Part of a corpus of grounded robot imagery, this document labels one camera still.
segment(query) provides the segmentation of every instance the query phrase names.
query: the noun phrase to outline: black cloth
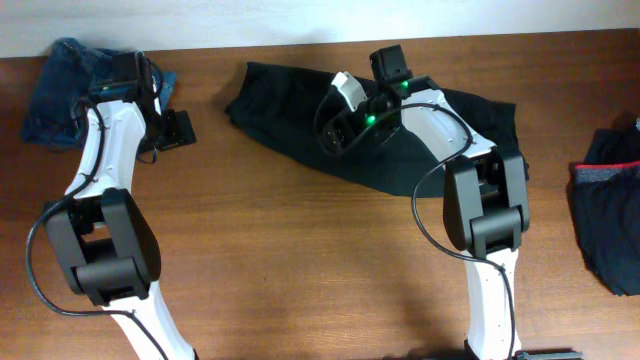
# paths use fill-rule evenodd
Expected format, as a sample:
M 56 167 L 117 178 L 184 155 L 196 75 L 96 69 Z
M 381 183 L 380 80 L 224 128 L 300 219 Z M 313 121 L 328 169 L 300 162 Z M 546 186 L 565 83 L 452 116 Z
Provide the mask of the black cloth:
M 324 173 L 399 196 L 410 196 L 425 171 L 437 164 L 422 141 L 404 127 L 383 147 L 367 149 L 369 145 L 363 143 L 365 148 L 357 156 L 326 156 L 314 138 L 313 117 L 334 74 L 255 62 L 247 65 L 240 94 L 226 112 L 233 124 L 259 143 Z M 368 94 L 375 93 L 374 81 L 358 80 Z M 443 91 L 451 107 L 478 133 L 499 148 L 518 150 L 514 104 Z M 444 172 L 435 173 L 420 196 L 442 196 L 443 181 Z
M 574 172 L 580 248 L 589 269 L 616 295 L 640 294 L 638 140 L 635 127 L 598 130 L 585 161 L 590 165 L 578 165 Z

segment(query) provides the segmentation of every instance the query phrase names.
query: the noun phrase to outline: wooden table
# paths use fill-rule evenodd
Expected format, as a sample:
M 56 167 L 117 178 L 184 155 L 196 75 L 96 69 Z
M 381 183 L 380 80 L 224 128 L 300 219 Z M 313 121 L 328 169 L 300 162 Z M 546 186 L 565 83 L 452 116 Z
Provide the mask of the wooden table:
M 637 30 L 149 53 L 178 72 L 170 105 L 189 111 L 198 137 L 160 154 L 156 165 L 137 164 L 133 184 L 160 242 L 162 290 L 184 337 L 202 359 L 380 359 L 462 346 L 464 266 L 422 238 L 409 199 L 301 166 L 223 113 L 247 61 L 371 77 L 368 55 L 398 42 L 415 74 L 518 105 L 531 164 L 531 228 L 515 285 L 524 347 L 638 358 L 640 297 L 612 295 L 585 268 L 566 191 L 569 164 L 584 157 L 594 130 L 640 113 Z M 111 319 L 56 315 L 27 284 L 27 231 L 43 202 L 63 193 L 80 158 L 19 140 L 43 62 L 0 61 L 0 354 L 134 358 Z M 420 208 L 447 243 L 441 200 Z M 68 289 L 43 232 L 34 263 L 55 302 L 90 307 Z

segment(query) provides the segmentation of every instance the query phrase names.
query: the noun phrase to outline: wooden tabletop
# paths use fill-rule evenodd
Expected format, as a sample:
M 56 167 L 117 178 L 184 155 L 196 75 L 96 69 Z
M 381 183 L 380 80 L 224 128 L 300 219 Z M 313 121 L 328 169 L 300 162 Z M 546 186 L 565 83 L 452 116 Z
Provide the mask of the wooden tabletop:
M 371 52 L 400 43 L 414 74 L 517 104 L 531 228 L 516 268 L 525 349 L 637 359 L 640 297 L 612 295 L 585 267 L 567 200 L 569 165 L 596 128 L 640 113 L 637 30 L 152 52 L 178 73 L 170 106 L 189 111 L 195 145 L 138 163 L 133 195 L 162 252 L 162 291 L 201 359 L 380 359 L 459 349 L 469 326 L 464 266 L 428 245 L 409 199 L 306 168 L 253 141 L 223 109 L 245 63 L 371 78 Z M 27 284 L 24 246 L 43 203 L 60 197 L 79 152 L 20 141 L 43 58 L 0 60 L 0 354 L 10 359 L 131 359 L 109 318 L 48 311 Z M 420 202 L 448 244 L 442 200 Z M 40 232 L 35 272 L 60 306 L 73 295 Z

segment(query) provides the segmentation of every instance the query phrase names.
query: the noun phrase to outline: wood grain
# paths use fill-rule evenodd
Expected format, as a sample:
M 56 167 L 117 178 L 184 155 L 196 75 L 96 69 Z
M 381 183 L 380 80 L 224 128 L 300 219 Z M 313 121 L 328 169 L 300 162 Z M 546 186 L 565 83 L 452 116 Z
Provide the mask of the wood grain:
M 517 104 L 531 165 L 531 229 L 516 272 L 527 349 L 574 348 L 587 359 L 635 359 L 640 298 L 616 297 L 585 268 L 566 188 L 593 131 L 640 113 L 637 30 L 399 41 L 415 74 Z M 246 61 L 370 77 L 368 55 L 394 42 L 154 52 L 178 72 L 171 100 L 198 143 L 136 165 L 133 194 L 160 242 L 162 290 L 202 359 L 375 359 L 461 348 L 468 326 L 464 267 L 429 247 L 409 199 L 321 174 L 262 147 L 223 113 Z M 46 310 L 24 270 L 24 241 L 59 197 L 80 154 L 19 140 L 42 58 L 0 60 L 0 354 L 8 359 L 130 359 L 110 319 Z M 441 200 L 420 203 L 445 240 Z M 64 282 L 44 234 L 34 248 L 43 288 L 89 308 Z

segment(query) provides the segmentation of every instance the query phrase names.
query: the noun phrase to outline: denim jeans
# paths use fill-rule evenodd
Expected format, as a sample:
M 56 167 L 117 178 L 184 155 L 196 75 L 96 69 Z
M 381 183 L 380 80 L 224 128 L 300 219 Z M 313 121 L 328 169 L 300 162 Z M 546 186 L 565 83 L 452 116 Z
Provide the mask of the denim jeans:
M 63 126 L 51 144 L 74 145 L 82 135 L 83 125 L 72 122 L 71 105 L 76 99 L 87 95 L 93 84 L 111 78 L 111 57 L 118 53 L 115 50 L 88 48 L 72 38 L 58 39 L 53 44 L 51 55 L 42 68 L 34 90 L 29 115 L 22 127 L 22 140 L 48 143 L 51 135 Z M 164 84 L 160 94 L 162 110 L 169 102 L 177 79 L 175 72 L 163 71 L 163 75 Z

